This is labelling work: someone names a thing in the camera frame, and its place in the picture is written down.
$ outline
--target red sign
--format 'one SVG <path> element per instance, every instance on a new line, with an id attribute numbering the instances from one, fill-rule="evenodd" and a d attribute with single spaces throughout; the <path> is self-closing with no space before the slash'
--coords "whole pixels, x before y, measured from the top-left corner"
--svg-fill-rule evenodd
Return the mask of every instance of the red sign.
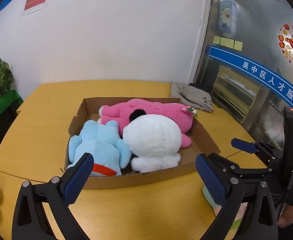
<path id="1" fill-rule="evenodd" d="M 39 4 L 45 3 L 46 0 L 26 0 L 24 11 L 28 10 L 34 6 L 37 6 Z"/>

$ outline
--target blue banner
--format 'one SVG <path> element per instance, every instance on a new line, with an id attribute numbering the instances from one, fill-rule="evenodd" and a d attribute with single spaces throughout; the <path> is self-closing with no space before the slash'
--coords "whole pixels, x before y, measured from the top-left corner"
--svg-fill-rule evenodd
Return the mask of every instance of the blue banner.
<path id="1" fill-rule="evenodd" d="M 209 56 L 255 78 L 293 107 L 293 85 L 276 72 L 242 55 L 212 46 Z"/>

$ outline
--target metal screw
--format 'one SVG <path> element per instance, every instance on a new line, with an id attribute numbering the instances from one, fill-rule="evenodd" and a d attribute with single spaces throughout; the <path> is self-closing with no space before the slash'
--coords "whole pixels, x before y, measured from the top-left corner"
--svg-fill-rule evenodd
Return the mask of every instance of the metal screw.
<path id="1" fill-rule="evenodd" d="M 58 183 L 59 180 L 60 180 L 59 177 L 53 177 L 53 178 L 51 179 L 51 182 L 52 182 L 52 183 Z"/>
<path id="2" fill-rule="evenodd" d="M 260 184 L 261 184 L 262 187 L 267 187 L 268 186 L 268 184 L 265 181 L 262 181 Z"/>
<path id="3" fill-rule="evenodd" d="M 231 178 L 231 179 L 230 179 L 230 182 L 231 182 L 232 184 L 238 184 L 238 183 L 239 183 L 239 180 L 238 180 L 237 178 Z"/>
<path id="4" fill-rule="evenodd" d="M 22 184 L 23 187 L 27 187 L 27 186 L 29 186 L 29 185 L 30 185 L 30 183 L 29 183 L 28 181 L 25 181 L 25 182 L 23 182 L 23 184 Z"/>

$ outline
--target light blue plush toy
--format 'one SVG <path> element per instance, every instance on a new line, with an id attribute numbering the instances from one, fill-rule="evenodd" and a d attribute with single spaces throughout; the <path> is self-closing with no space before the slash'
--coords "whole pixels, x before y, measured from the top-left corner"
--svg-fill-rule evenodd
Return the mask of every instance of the light blue plush toy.
<path id="1" fill-rule="evenodd" d="M 68 168 L 74 166 L 86 152 L 94 158 L 90 176 L 121 175 L 120 169 L 128 165 L 132 155 L 130 148 L 120 139 L 116 121 L 105 125 L 86 121 L 80 135 L 70 138 L 68 155 L 71 164 Z"/>

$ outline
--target gray cloth bag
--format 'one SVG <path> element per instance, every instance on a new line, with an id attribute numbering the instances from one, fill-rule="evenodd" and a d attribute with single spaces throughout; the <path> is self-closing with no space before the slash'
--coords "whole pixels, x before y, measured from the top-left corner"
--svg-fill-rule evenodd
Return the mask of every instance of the gray cloth bag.
<path id="1" fill-rule="evenodd" d="M 186 106 L 192 106 L 205 112 L 213 112 L 211 95 L 201 89 L 188 86 L 188 84 L 171 82 L 171 97 L 180 98 Z"/>

